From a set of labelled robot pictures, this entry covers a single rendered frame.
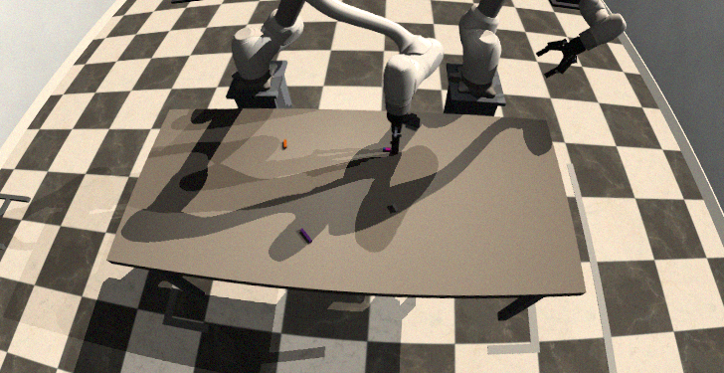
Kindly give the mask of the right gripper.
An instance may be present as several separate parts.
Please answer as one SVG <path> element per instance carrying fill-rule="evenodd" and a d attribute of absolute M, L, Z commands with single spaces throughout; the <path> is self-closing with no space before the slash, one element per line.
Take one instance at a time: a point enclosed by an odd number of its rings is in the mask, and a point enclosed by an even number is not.
<path fill-rule="evenodd" d="M 392 141 L 390 141 L 390 144 L 392 144 L 391 154 L 398 154 L 398 150 L 399 150 L 398 144 L 399 144 L 399 140 L 401 137 L 401 134 L 399 135 L 399 133 L 401 133 L 402 123 L 406 122 L 406 120 L 408 119 L 408 114 L 406 113 L 403 116 L 398 116 L 398 115 L 392 115 L 387 111 L 387 119 L 391 122 L 391 127 L 392 127 L 392 132 L 393 132 Z M 399 127 L 400 127 L 400 130 L 399 130 Z M 398 130 L 398 133 L 397 133 L 397 130 Z"/>

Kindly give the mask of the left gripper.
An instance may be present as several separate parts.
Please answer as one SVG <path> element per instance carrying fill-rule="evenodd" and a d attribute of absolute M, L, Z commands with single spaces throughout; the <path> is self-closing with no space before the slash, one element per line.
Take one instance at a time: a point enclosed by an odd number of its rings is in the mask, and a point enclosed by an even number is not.
<path fill-rule="evenodd" d="M 585 49 L 585 47 L 584 47 L 581 39 L 579 38 L 579 36 L 576 37 L 576 38 L 574 38 L 574 39 L 572 39 L 572 40 L 570 40 L 569 43 L 567 42 L 566 39 L 563 39 L 563 40 L 560 40 L 560 41 L 548 42 L 547 44 L 548 44 L 548 46 L 546 46 L 544 49 L 542 49 L 541 51 L 539 51 L 539 52 L 536 53 L 536 55 L 537 55 L 538 57 L 546 54 L 547 52 L 549 52 L 549 50 L 550 50 L 550 51 L 551 51 L 551 50 L 552 50 L 552 51 L 562 51 L 562 53 L 563 53 L 564 56 L 563 56 L 563 59 L 561 60 L 561 62 L 560 62 L 560 64 L 559 64 L 558 67 L 556 67 L 555 69 L 553 69 L 553 70 L 551 70 L 551 71 L 549 71 L 549 72 L 547 72 L 547 73 L 544 74 L 544 76 L 545 76 L 546 78 L 549 78 L 549 77 L 553 76 L 553 75 L 556 74 L 556 73 L 557 73 L 557 74 L 559 74 L 559 73 L 564 74 L 565 71 L 566 71 L 574 62 L 577 61 L 576 58 L 575 58 L 575 55 L 579 55 L 579 54 L 581 54 L 582 52 L 586 51 L 586 49 Z M 553 46 L 553 45 L 555 45 L 555 46 Z M 560 46 L 560 45 L 564 45 L 564 46 Z M 561 50 L 561 48 L 562 48 L 562 50 Z M 570 58 L 570 59 L 569 59 L 569 58 Z M 564 65 L 564 66 L 563 66 L 563 65 Z M 560 68 L 561 68 L 561 69 L 560 69 Z"/>

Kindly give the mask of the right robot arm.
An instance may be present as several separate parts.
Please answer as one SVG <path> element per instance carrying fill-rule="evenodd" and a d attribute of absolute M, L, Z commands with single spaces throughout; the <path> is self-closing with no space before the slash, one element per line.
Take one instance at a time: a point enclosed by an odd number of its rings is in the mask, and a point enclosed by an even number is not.
<path fill-rule="evenodd" d="M 435 39 L 412 35 L 393 21 L 338 0 L 280 0 L 278 9 L 271 12 L 261 27 L 239 30 L 232 40 L 232 54 L 238 70 L 232 73 L 232 78 L 239 79 L 236 90 L 267 91 L 271 88 L 277 64 L 269 62 L 301 35 L 303 22 L 298 15 L 305 2 L 334 20 L 386 35 L 397 44 L 400 55 L 391 57 L 384 70 L 385 104 L 386 110 L 393 115 L 408 113 L 412 95 L 443 60 L 442 44 Z"/>

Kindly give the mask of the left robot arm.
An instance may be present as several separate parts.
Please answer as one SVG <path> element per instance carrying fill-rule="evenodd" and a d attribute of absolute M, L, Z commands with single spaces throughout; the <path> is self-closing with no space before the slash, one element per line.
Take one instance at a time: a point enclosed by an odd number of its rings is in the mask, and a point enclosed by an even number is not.
<path fill-rule="evenodd" d="M 450 73 L 450 79 L 458 82 L 459 93 L 495 97 L 493 77 L 501 54 L 495 32 L 499 24 L 497 14 L 505 1 L 480 0 L 479 4 L 472 6 L 460 18 L 458 27 L 463 63 L 462 67 L 456 68 L 457 73 Z M 580 0 L 579 8 L 590 26 L 579 34 L 587 51 L 606 44 L 626 30 L 622 15 L 609 15 L 601 0 Z"/>

